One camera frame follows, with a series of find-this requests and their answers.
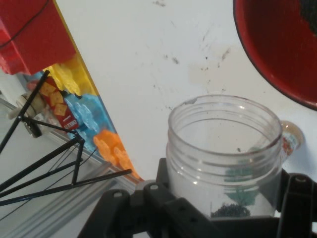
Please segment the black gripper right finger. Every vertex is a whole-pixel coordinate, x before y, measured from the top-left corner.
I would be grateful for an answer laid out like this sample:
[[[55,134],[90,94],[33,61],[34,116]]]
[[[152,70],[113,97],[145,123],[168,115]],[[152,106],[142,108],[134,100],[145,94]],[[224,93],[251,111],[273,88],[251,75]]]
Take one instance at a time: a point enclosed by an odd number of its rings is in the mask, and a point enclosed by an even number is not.
[[[278,238],[315,238],[313,223],[317,221],[317,183],[309,176],[284,173],[286,187],[277,229]]]

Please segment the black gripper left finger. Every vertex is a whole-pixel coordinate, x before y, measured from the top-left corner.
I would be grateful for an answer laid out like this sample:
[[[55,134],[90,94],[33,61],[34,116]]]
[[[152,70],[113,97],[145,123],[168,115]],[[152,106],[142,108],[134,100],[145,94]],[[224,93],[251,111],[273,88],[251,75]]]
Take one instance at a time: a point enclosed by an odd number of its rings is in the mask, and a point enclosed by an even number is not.
[[[159,161],[157,178],[129,194],[106,191],[79,233],[80,238],[198,238],[210,231],[209,221],[184,198],[169,190],[167,161]]]

